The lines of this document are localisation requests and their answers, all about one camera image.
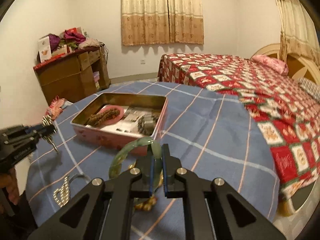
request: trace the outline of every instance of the white wall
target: white wall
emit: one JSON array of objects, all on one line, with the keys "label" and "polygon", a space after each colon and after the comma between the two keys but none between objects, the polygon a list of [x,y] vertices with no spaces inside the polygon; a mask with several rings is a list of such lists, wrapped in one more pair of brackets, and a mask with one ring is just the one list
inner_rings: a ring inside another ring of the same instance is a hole
[{"label": "white wall", "polygon": [[47,108],[32,67],[37,40],[72,27],[72,0],[15,0],[0,23],[0,128],[41,121]]},{"label": "white wall", "polygon": [[202,0],[204,46],[170,44],[152,46],[121,45],[121,0],[76,0],[75,17],[90,37],[104,42],[109,49],[110,78],[157,72],[161,55],[176,52],[211,54],[236,53],[236,0]]},{"label": "white wall", "polygon": [[275,0],[238,0],[237,55],[250,58],[259,49],[280,43],[281,21]]}]

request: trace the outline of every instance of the purple cloth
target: purple cloth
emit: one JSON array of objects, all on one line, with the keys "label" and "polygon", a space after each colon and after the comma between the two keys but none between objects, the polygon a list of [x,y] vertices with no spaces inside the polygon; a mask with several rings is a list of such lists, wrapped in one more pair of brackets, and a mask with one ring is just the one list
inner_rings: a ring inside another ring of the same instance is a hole
[{"label": "purple cloth", "polygon": [[85,37],[82,34],[67,30],[64,32],[63,37],[67,42],[75,41],[76,44],[80,44],[85,41]]},{"label": "purple cloth", "polygon": [[51,48],[51,52],[53,52],[59,45],[60,42],[60,37],[54,34],[49,34],[49,41],[50,41],[50,48]]}]

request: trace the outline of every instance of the table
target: table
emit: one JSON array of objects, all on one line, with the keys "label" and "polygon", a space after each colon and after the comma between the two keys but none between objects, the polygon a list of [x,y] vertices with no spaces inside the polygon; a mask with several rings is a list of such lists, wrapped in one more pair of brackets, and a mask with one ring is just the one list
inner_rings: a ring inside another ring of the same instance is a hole
[{"label": "table", "polygon": [[[70,121],[100,93],[141,93],[168,97],[168,115],[161,143],[168,143],[171,155],[199,177],[224,178],[270,221],[278,201],[279,179],[270,149],[259,128],[238,98],[198,87],[165,82],[135,82],[113,86],[69,106],[56,120],[58,133],[51,146],[40,141],[29,169],[26,194],[38,225],[58,209],[52,198],[66,175],[81,172],[91,179],[108,179],[108,168],[116,150],[80,141]],[[123,169],[134,162],[129,156]],[[76,179],[70,186],[75,195],[86,185]],[[184,239],[182,200],[166,199],[163,190],[151,212],[136,212],[130,239]]]}]

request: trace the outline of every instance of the curtain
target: curtain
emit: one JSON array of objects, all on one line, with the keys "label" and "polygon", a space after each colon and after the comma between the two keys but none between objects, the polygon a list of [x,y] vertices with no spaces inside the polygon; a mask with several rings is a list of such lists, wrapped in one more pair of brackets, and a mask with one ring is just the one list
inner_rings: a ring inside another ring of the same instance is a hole
[{"label": "curtain", "polygon": [[169,43],[167,0],[122,0],[122,44]]},{"label": "curtain", "polygon": [[204,43],[201,0],[122,0],[122,44]]},{"label": "curtain", "polygon": [[201,0],[168,0],[170,42],[204,44]]},{"label": "curtain", "polygon": [[320,47],[315,25],[299,0],[276,0],[281,17],[280,59],[297,54],[320,66]]}]

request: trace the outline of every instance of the person's hand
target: person's hand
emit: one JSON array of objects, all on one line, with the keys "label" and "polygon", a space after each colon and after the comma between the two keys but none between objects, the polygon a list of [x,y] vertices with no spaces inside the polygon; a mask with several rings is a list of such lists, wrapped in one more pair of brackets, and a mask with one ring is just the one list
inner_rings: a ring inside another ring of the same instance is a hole
[{"label": "person's hand", "polygon": [[[17,205],[19,202],[19,190],[16,178],[16,170],[12,168],[9,170],[9,174],[0,173],[0,188],[5,188],[8,192],[9,200]],[[4,208],[0,204],[0,214],[3,214]]]}]

